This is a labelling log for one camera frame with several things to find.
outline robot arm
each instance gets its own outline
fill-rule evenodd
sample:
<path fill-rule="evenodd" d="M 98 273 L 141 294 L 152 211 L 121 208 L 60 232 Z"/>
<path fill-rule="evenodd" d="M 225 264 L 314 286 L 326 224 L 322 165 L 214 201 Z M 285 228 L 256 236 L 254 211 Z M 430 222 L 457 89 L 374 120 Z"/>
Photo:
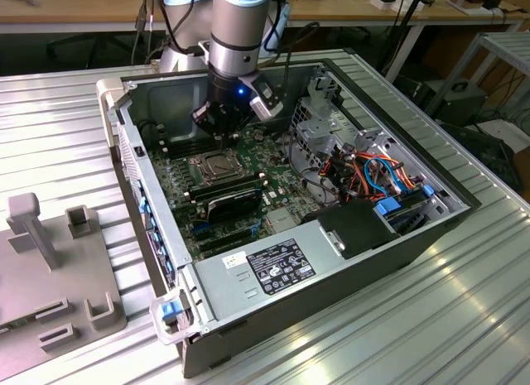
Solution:
<path fill-rule="evenodd" d="M 282 94 L 257 71 L 269 2 L 214 0 L 208 93 L 192 118 L 221 148 L 254 114 L 265 121 L 283 108 Z"/>

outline wooden desk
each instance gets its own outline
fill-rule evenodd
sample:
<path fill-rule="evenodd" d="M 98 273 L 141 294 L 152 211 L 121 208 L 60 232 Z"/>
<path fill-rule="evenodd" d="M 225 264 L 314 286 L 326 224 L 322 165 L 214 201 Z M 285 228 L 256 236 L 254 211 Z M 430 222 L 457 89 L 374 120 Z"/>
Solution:
<path fill-rule="evenodd" d="M 39 7 L 0 0 L 0 33 L 54 33 L 83 31 L 132 31 L 142 0 L 37 0 Z M 430 25 L 509 24 L 516 31 L 527 17 L 516 12 L 502 16 L 470 17 L 451 7 L 448 0 L 436 0 L 432 7 L 412 17 L 411 30 L 387 74 L 393 81 L 414 47 L 423 27 Z M 369 0 L 291 0 L 288 26 L 320 21 L 322 26 L 391 26 L 396 13 L 381 11 Z M 157 16 L 155 30 L 164 30 Z"/>
<path fill-rule="evenodd" d="M 498 24 L 503 23 L 502 16 L 492 18 L 492 15 L 472 17 L 458 11 L 448 4 L 449 0 L 436 0 L 431 6 L 425 6 L 421 12 L 412 16 L 411 24 L 428 22 L 429 25 L 445 24 Z M 344 26 L 351 22 L 359 26 L 362 22 L 379 21 L 382 25 L 393 23 L 396 12 L 393 10 L 379 10 L 369 3 L 369 0 L 291 0 L 290 26 L 303 26 L 308 21 L 320 21 L 322 26 Z M 505 23 L 521 23 L 525 15 L 521 12 L 508 14 Z"/>
<path fill-rule="evenodd" d="M 133 31 L 142 0 L 0 0 L 0 33 Z M 163 30 L 163 22 L 155 28 Z"/>

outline blue latch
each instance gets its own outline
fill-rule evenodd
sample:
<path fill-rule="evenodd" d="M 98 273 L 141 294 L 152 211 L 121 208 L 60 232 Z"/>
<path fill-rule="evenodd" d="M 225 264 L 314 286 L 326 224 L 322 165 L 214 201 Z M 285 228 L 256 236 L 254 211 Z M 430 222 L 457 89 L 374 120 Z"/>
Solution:
<path fill-rule="evenodd" d="M 378 201 L 375 208 L 381 213 L 381 215 L 386 215 L 396 209 L 401 209 L 401 205 L 393 197 L 387 197 L 386 199 Z"/>
<path fill-rule="evenodd" d="M 423 191 L 425 192 L 427 197 L 431 197 L 432 195 L 434 195 L 434 189 L 432 189 L 432 186 L 430 185 L 423 186 Z"/>
<path fill-rule="evenodd" d="M 176 318 L 184 311 L 180 301 L 175 300 L 162 305 L 162 320 L 168 321 Z"/>
<path fill-rule="evenodd" d="M 142 197 L 142 198 L 140 199 L 140 205 L 138 206 L 138 209 L 140 210 L 140 214 L 145 213 L 145 211 L 146 211 L 146 204 L 147 204 L 147 200 L 146 200 L 146 198 L 145 198 L 145 196 L 144 196 L 144 197 Z"/>

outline aluminum extrusion table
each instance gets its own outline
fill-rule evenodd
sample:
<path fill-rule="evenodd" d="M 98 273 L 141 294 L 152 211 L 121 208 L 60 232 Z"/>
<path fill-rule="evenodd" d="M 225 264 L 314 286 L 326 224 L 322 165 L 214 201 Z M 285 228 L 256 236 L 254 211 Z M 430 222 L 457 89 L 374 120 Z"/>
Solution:
<path fill-rule="evenodd" d="M 7 195 L 22 190 L 39 195 L 44 217 L 78 204 L 98 210 L 128 318 L 121 332 L 7 384 L 530 382 L 530 207 L 358 56 L 321 51 L 298 59 L 323 57 L 482 207 L 409 267 L 185 381 L 176 349 L 157 341 L 147 314 L 152 287 L 94 93 L 98 79 L 150 68 L 0 79 L 0 210 Z M 373 124 L 352 99 L 344 105 L 364 126 Z"/>
<path fill-rule="evenodd" d="M 488 50 L 489 54 L 471 77 L 471 82 L 478 84 L 496 58 L 508 62 L 513 68 L 524 73 L 527 77 L 530 77 L 530 33 L 479 33 L 471 42 L 470 46 L 455 65 L 446 81 L 441 85 L 441 88 L 427 106 L 425 110 L 427 114 L 432 115 L 436 111 L 436 108 L 440 106 L 443 98 L 456 82 L 456 79 L 462 74 L 465 67 L 473 59 L 480 47 L 484 47 Z M 514 107 L 518 108 L 529 99 L 530 90 L 520 98 Z"/>

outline warning label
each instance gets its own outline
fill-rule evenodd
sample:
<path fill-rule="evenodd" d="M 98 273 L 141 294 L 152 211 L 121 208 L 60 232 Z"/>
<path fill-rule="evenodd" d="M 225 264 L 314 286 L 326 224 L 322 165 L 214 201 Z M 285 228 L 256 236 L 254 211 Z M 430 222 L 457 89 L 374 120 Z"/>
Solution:
<path fill-rule="evenodd" d="M 315 275 L 294 238 L 250 254 L 247 261 L 270 296 Z"/>

